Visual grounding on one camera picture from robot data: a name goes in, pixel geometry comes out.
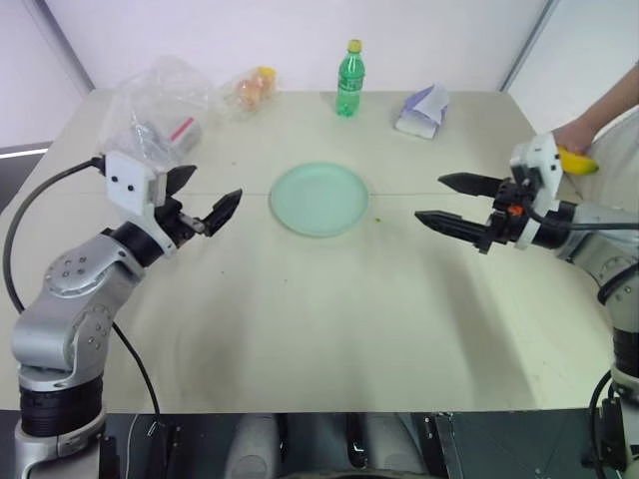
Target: person's arm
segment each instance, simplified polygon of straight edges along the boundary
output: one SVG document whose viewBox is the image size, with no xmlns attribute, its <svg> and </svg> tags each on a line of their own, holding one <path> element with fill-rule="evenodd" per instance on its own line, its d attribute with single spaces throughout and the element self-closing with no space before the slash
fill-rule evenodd
<svg viewBox="0 0 639 479">
<path fill-rule="evenodd" d="M 599 130 L 635 105 L 639 105 L 638 65 L 580 117 L 555 130 L 555 141 L 569 152 L 584 154 Z"/>
</svg>

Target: white table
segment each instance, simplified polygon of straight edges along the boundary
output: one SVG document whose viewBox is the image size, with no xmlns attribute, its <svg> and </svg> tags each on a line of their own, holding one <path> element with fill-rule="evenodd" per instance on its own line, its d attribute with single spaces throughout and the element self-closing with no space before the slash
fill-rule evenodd
<svg viewBox="0 0 639 479">
<path fill-rule="evenodd" d="M 127 331 L 167 412 L 495 410 L 581 407 L 611 359 L 608 319 L 580 271 L 550 251 L 468 243 L 422 226 L 415 210 L 483 222 L 490 200 L 436 178 L 508 175 L 512 147 L 533 131 L 512 99 L 453 93 L 434 141 L 391 128 L 405 94 L 367 93 L 360 115 L 336 116 L 331 97 L 285 93 L 247 122 L 213 122 L 179 193 L 203 215 L 242 187 L 234 218 L 159 260 L 122 309 Z M 37 184 L 86 160 L 110 92 L 97 91 L 0 216 L 4 237 Z M 331 161 L 371 191 L 356 228 L 309 239 L 272 217 L 268 193 L 286 169 Z M 564 197 L 574 199 L 569 185 Z M 119 220 L 103 179 L 82 173 L 54 187 L 18 232 L 14 269 L 25 301 L 48 263 Z M 45 234 L 42 225 L 49 225 Z M 0 407 L 17 407 L 8 347 L 15 312 L 0 284 Z M 149 411 L 144 383 L 114 336 L 105 375 L 111 411 Z"/>
</svg>

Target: orange component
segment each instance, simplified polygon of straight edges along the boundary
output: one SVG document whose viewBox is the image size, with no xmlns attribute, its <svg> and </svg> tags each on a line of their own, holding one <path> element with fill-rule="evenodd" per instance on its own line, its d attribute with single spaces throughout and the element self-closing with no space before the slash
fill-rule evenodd
<svg viewBox="0 0 639 479">
<path fill-rule="evenodd" d="M 523 215 L 523 207 L 521 207 L 520 205 L 510 205 L 508 207 L 508 212 L 512 215 L 515 215 L 516 217 L 520 217 L 521 215 Z"/>
</svg>

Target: bottle label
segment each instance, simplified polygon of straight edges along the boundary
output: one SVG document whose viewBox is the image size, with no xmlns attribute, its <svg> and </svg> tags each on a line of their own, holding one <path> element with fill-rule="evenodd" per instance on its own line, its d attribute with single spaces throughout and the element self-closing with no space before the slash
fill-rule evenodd
<svg viewBox="0 0 639 479">
<path fill-rule="evenodd" d="M 363 77 L 359 78 L 345 78 L 339 77 L 339 83 L 337 84 L 340 90 L 345 92 L 358 92 L 363 85 Z"/>
</svg>

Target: human hand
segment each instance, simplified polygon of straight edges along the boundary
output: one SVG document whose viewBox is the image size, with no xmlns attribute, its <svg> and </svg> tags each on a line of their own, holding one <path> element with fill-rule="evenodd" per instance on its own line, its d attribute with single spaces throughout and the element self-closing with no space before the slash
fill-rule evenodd
<svg viewBox="0 0 639 479">
<path fill-rule="evenodd" d="M 584 155 L 592 145 L 597 131 L 587 122 L 578 118 L 554 130 L 555 143 L 571 153 Z"/>
</svg>

